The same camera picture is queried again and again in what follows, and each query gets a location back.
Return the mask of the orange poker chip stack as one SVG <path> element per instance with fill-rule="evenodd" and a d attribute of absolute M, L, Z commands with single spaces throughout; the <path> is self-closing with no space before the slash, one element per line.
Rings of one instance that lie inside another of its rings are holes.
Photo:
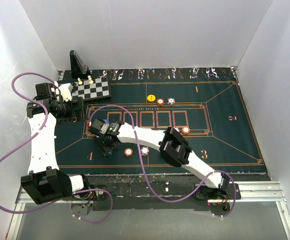
<path fill-rule="evenodd" d="M 125 155 L 126 157 L 131 157 L 132 154 L 133 154 L 133 150 L 132 150 L 131 148 L 126 148 L 126 149 L 124 150 L 124 155 Z"/>

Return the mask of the yellow big blind button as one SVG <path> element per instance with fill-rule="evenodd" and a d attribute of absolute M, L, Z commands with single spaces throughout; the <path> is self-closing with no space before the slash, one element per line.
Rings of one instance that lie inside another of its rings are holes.
<path fill-rule="evenodd" d="M 150 102 L 150 103 L 155 102 L 156 101 L 156 96 L 153 95 L 153 94 L 149 94 L 147 96 L 147 101 Z"/>

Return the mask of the orange chips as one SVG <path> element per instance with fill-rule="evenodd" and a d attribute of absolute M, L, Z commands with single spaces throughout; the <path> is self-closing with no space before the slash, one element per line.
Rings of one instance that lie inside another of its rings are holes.
<path fill-rule="evenodd" d="M 184 126 L 182 129 L 181 129 L 181 132 L 183 133 L 183 134 L 189 134 L 190 133 L 190 128 L 189 127 L 187 127 L 187 126 Z"/>
<path fill-rule="evenodd" d="M 156 103 L 157 103 L 158 106 L 163 106 L 164 105 L 164 99 L 159 98 L 159 99 L 157 99 Z"/>

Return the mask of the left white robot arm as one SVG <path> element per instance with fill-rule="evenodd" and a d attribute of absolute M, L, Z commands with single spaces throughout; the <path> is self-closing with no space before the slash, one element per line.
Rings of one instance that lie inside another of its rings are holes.
<path fill-rule="evenodd" d="M 60 171 L 55 152 L 57 124 L 86 121 L 82 97 L 73 99 L 75 84 L 40 83 L 37 95 L 27 104 L 27 116 L 34 139 L 28 173 L 21 177 L 21 186 L 38 204 L 67 198 L 75 194 L 86 200 L 91 194 L 84 175 L 69 176 Z"/>

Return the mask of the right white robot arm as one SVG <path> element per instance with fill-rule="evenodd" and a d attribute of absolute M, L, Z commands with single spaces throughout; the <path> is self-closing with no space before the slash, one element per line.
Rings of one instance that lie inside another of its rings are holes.
<path fill-rule="evenodd" d="M 121 121 L 107 123 L 96 119 L 88 123 L 88 132 L 95 135 L 94 141 L 104 155 L 120 143 L 149 147 L 159 151 L 168 165 L 184 168 L 204 180 L 202 194 L 208 199 L 225 198 L 229 193 L 229 177 L 216 172 L 201 160 L 189 146 L 189 142 L 173 127 L 158 131 Z"/>

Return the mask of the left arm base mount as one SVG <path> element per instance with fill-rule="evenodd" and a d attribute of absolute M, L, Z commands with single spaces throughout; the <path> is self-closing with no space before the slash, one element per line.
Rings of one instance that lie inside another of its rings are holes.
<path fill-rule="evenodd" d="M 108 192 L 108 188 L 104 184 L 90 183 L 88 178 L 84 175 L 72 175 L 69 176 L 69 179 L 72 185 L 72 195 L 68 197 L 68 199 L 78 201 L 71 205 L 73 217 L 90 223 L 100 223 L 104 221 L 111 213 L 113 207 L 113 199 Z M 108 213 L 100 220 L 91 220 L 87 218 L 87 215 L 92 211 L 95 202 L 106 200 L 105 194 L 110 200 Z"/>

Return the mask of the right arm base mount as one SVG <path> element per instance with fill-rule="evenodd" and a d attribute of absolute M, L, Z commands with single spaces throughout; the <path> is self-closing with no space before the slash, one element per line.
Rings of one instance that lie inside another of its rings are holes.
<path fill-rule="evenodd" d="M 229 187 L 226 193 L 221 193 L 215 188 L 208 188 L 207 186 L 201 186 L 194 197 L 207 206 L 208 210 L 215 216 L 224 217 L 231 210 L 230 200 L 241 199 L 239 185 L 237 183 L 229 183 Z"/>

